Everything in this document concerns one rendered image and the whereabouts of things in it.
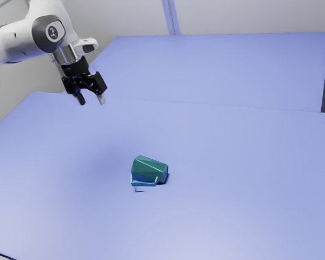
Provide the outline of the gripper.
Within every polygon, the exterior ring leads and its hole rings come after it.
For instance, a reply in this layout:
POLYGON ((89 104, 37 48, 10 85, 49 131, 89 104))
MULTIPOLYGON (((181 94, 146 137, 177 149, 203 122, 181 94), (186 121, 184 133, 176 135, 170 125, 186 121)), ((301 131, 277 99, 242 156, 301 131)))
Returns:
POLYGON ((107 90, 101 74, 89 71, 89 64, 85 57, 73 64, 61 66, 64 76, 62 82, 68 94, 72 94, 81 106, 86 104, 85 98, 81 93, 82 89, 87 89, 97 95, 100 105, 106 104, 104 92, 107 90))

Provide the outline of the teal faceted mug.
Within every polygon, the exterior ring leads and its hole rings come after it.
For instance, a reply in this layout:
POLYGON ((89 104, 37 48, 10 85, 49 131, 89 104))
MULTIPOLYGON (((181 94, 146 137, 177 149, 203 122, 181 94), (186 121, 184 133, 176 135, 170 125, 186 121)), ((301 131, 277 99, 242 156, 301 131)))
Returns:
POLYGON ((138 155, 131 168, 132 186, 156 186, 165 184, 168 177, 168 165, 154 159, 138 155))

